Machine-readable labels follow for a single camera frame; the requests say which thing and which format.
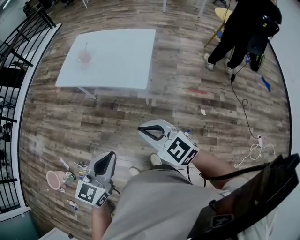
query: paper scrap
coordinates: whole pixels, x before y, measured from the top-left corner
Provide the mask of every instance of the paper scrap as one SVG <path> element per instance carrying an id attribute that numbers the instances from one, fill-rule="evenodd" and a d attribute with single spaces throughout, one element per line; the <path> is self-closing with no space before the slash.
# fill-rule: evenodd
<path id="1" fill-rule="evenodd" d="M 201 113 L 206 116 L 206 113 L 205 113 L 205 110 L 204 109 L 201 109 Z"/>

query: pink cup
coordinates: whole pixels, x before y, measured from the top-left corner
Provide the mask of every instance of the pink cup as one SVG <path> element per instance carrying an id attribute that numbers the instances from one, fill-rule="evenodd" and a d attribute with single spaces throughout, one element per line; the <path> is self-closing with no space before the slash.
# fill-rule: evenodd
<path id="1" fill-rule="evenodd" d="M 65 184 L 66 173 L 64 171 L 48 171 L 46 178 L 49 186 L 58 190 Z"/>

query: white table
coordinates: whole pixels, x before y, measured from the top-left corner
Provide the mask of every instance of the white table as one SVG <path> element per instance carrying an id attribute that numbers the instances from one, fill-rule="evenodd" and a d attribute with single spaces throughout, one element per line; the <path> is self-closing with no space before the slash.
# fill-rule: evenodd
<path id="1" fill-rule="evenodd" d="M 200 7 L 200 1 L 201 1 L 201 0 L 197 0 L 197 4 L 196 4 L 196 6 L 195 6 L 196 8 L 199 8 L 199 7 Z M 201 7 L 200 7 L 200 10 L 199 10 L 199 14 L 198 14 L 198 17 L 199 17 L 199 18 L 202 17 L 202 14 L 203 14 L 203 11 L 204 11 L 206 2 L 207 2 L 207 0 L 203 0 L 203 1 L 202 1 Z M 164 0 L 164 4 L 163 4 L 163 12 L 166 11 L 166 7 L 167 7 L 167 0 Z"/>
<path id="2" fill-rule="evenodd" d="M 117 29 L 77 36 L 62 65 L 56 87 L 110 87 L 145 90 L 151 79 L 155 29 Z M 79 52 L 90 54 L 80 63 Z"/>

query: blue object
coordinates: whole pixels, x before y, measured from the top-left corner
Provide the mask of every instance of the blue object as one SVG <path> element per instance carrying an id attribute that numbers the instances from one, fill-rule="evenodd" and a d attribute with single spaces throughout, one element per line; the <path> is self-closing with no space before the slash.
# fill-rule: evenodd
<path id="1" fill-rule="evenodd" d="M 263 81 L 264 85 L 266 85 L 266 87 L 269 90 L 269 92 L 271 92 L 271 85 L 264 79 L 263 76 L 262 76 L 262 81 Z"/>
<path id="2" fill-rule="evenodd" d="M 246 63 L 249 63 L 250 62 L 250 55 L 247 55 L 246 57 Z"/>
<path id="3" fill-rule="evenodd" d="M 219 31 L 219 32 L 216 34 L 216 36 L 217 36 L 218 38 L 221 38 L 222 35 L 223 35 L 223 32 L 222 32 L 222 31 Z"/>

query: person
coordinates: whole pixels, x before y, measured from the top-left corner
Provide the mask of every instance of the person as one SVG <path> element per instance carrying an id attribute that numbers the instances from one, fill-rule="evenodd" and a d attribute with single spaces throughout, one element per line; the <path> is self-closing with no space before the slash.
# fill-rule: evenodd
<path id="1" fill-rule="evenodd" d="M 242 63 L 248 52 L 248 43 L 258 29 L 259 17 L 268 15 L 276 18 L 278 13 L 275 0 L 239 0 L 237 2 L 225 24 L 220 43 L 211 55 L 208 53 L 204 55 L 206 68 L 213 70 L 215 64 L 234 48 L 230 60 L 225 60 L 225 71 L 229 78 L 236 72 L 236 67 Z"/>
<path id="2" fill-rule="evenodd" d="M 216 188 L 193 185 L 178 170 L 162 164 L 152 155 L 153 167 L 145 172 L 131 167 L 133 177 L 123 189 L 115 217 L 111 218 L 107 201 L 92 209 L 92 240 L 184 240 L 187 239 L 203 207 L 219 200 L 224 193 L 244 185 L 236 177 L 212 181 Z M 220 176 L 236 171 L 226 161 L 200 150 L 193 159 L 195 167 L 207 176 Z M 272 230 L 274 214 L 238 234 L 239 240 L 263 240 Z"/>

